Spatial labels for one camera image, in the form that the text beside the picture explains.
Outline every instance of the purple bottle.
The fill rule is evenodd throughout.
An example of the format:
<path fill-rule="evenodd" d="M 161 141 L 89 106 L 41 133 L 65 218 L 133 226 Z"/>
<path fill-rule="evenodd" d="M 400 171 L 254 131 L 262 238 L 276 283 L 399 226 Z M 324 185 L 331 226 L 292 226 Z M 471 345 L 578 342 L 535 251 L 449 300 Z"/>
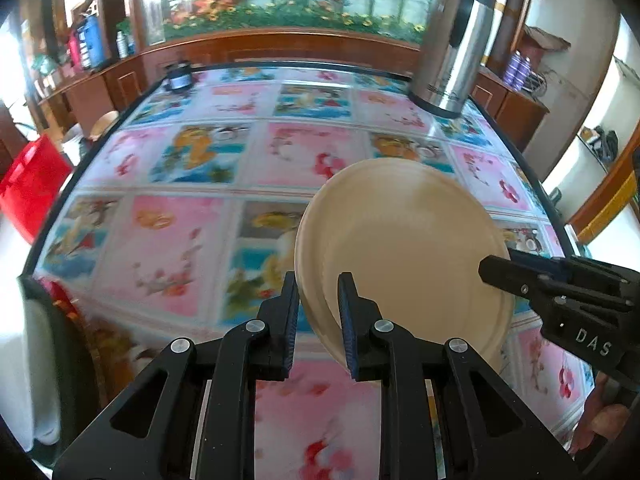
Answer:
<path fill-rule="evenodd" d="M 504 76 L 502 76 L 502 80 L 509 86 L 513 84 L 513 80 L 515 79 L 518 72 L 520 61 L 520 53 L 516 50 L 516 52 L 511 54 L 511 59 L 509 60 L 509 64 L 507 65 L 507 70 L 504 71 Z"/>
<path fill-rule="evenodd" d="M 531 61 L 528 57 L 523 58 L 518 65 L 518 72 L 516 73 L 516 77 L 513 79 L 513 89 L 518 92 L 522 90 L 524 86 L 524 80 L 531 73 Z"/>

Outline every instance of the white bottle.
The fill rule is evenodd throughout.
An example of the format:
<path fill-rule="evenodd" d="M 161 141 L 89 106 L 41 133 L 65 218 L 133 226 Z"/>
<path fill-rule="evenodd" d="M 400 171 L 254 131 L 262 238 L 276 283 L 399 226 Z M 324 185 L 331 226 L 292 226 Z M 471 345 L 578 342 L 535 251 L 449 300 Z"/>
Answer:
<path fill-rule="evenodd" d="M 127 39 L 121 30 L 118 31 L 116 36 L 116 44 L 118 45 L 120 59 L 125 59 L 129 55 L 129 47 L 127 46 Z"/>

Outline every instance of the patterned tablecloth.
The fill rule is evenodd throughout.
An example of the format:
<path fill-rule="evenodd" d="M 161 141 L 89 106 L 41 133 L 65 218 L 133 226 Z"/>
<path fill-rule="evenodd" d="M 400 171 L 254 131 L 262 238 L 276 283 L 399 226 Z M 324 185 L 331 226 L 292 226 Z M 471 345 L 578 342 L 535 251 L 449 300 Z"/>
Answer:
<path fill-rule="evenodd" d="M 364 158 L 433 166 L 469 189 L 509 247 L 562 255 L 534 189 L 471 102 L 449 121 L 382 76 L 281 66 L 196 77 L 183 96 L 155 90 L 111 134 L 36 266 L 79 299 L 112 393 L 172 338 L 200 342 L 252 318 L 293 268 L 308 200 Z M 593 387 L 588 367 L 540 337 L 525 301 L 502 354 L 501 376 L 567 441 Z M 380 392 L 350 380 L 304 313 L 291 377 L 260 385 L 256 421 L 259 479 L 378 476 Z"/>

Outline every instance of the silver screw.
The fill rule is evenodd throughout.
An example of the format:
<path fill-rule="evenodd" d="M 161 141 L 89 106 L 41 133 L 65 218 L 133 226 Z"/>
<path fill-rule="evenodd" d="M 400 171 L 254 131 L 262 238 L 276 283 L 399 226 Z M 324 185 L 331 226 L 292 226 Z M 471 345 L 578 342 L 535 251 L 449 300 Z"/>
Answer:
<path fill-rule="evenodd" d="M 464 339 L 455 338 L 449 341 L 449 348 L 451 348 L 454 352 L 462 354 L 463 352 L 466 352 L 468 350 L 469 345 L 466 344 L 466 341 Z"/>
<path fill-rule="evenodd" d="M 262 330 L 264 330 L 265 324 L 259 319 L 252 319 L 251 321 L 247 321 L 244 327 L 249 332 L 261 332 Z"/>
<path fill-rule="evenodd" d="M 171 351 L 177 354 L 181 354 L 182 352 L 186 352 L 189 349 L 191 344 L 187 339 L 176 339 L 173 343 L 171 343 Z"/>
<path fill-rule="evenodd" d="M 394 324 L 388 319 L 379 319 L 373 324 L 378 332 L 391 332 L 394 329 Z"/>

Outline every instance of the beige bowl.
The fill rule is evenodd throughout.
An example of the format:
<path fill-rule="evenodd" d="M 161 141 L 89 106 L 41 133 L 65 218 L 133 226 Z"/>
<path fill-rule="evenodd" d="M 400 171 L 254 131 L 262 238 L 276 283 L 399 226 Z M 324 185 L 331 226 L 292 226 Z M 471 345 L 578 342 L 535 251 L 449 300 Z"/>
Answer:
<path fill-rule="evenodd" d="M 514 298 L 480 279 L 489 254 L 509 257 L 467 190 L 417 162 L 379 158 L 342 170 L 314 196 L 294 266 L 309 323 L 338 362 L 345 364 L 338 275 L 348 271 L 385 319 L 428 341 L 461 337 L 498 369 Z"/>

